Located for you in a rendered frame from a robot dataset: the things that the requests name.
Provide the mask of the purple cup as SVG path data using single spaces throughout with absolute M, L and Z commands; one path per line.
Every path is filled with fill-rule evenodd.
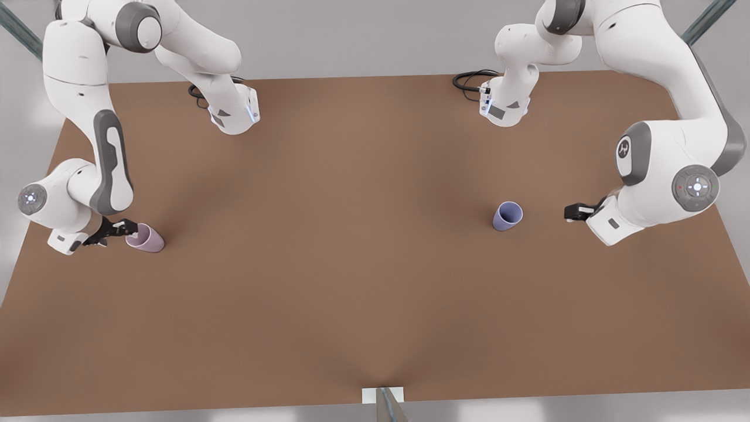
M 518 203 L 506 201 L 501 203 L 495 211 L 492 225 L 495 230 L 505 232 L 515 227 L 523 219 L 523 209 Z

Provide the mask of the pink cup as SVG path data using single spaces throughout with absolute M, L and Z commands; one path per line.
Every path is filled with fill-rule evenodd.
M 140 251 L 156 253 L 161 251 L 165 242 L 161 235 L 147 224 L 139 223 L 137 231 L 126 235 L 126 243 Z

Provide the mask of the white post foot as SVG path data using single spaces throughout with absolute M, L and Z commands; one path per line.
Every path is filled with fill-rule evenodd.
M 393 397 L 398 401 L 399 403 L 405 402 L 405 396 L 404 396 L 404 388 L 403 387 L 373 387 L 373 388 L 363 388 L 362 389 L 362 403 L 363 404 L 373 404 L 377 402 L 377 392 L 380 390 L 389 390 Z

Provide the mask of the silver frame post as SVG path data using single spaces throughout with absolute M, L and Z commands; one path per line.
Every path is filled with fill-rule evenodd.
M 16 14 L 4 3 L 0 2 L 0 26 L 21 43 L 27 51 L 42 60 L 43 43 Z
M 713 25 L 723 14 L 731 8 L 737 0 L 712 0 L 702 13 L 687 27 L 681 38 L 688 46 L 693 46 L 697 40 Z
M 376 389 L 377 422 L 409 422 L 399 401 L 388 387 Z

